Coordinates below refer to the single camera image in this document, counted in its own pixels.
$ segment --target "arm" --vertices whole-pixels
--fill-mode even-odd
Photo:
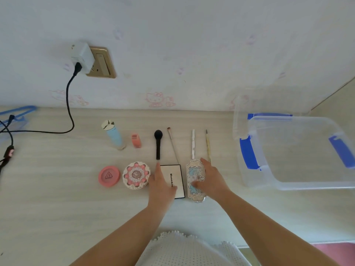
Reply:
[[[320,250],[235,195],[219,171],[205,159],[201,161],[206,178],[203,182],[193,182],[193,186],[216,200],[226,211],[262,265],[338,266]]]
[[[155,176],[149,177],[148,206],[70,266],[135,265],[174,201],[176,189],[165,182],[157,163]]]

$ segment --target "forearm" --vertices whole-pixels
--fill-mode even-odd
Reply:
[[[159,227],[163,212],[145,208],[70,266],[135,265]]]
[[[217,202],[262,265],[338,265],[233,192],[221,194]]]

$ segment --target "gold outlet plate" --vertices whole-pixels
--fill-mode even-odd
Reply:
[[[95,61],[87,76],[116,78],[115,70],[110,59],[109,52],[105,47],[90,47]]]

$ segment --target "light blue cylindrical tube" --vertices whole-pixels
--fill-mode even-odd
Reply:
[[[105,120],[101,127],[107,132],[108,136],[110,137],[111,141],[117,147],[118,150],[122,150],[126,147],[125,142],[122,140],[122,136],[118,129],[116,128],[115,124],[111,120]]]

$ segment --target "yellow pencil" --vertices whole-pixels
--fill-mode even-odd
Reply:
[[[209,147],[209,137],[208,137],[208,132],[206,130],[206,142],[207,142],[207,154],[208,154],[208,160],[211,162],[211,148]]]

